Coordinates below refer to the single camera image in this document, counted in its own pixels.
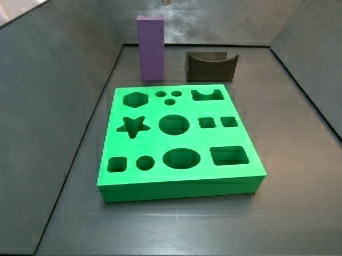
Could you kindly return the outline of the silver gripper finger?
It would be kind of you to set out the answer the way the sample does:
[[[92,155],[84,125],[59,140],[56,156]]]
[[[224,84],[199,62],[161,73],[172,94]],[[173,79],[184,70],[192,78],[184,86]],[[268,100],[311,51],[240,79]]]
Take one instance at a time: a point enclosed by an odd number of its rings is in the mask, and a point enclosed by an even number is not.
[[[171,0],[161,0],[161,3],[164,6],[169,5],[171,4]]]

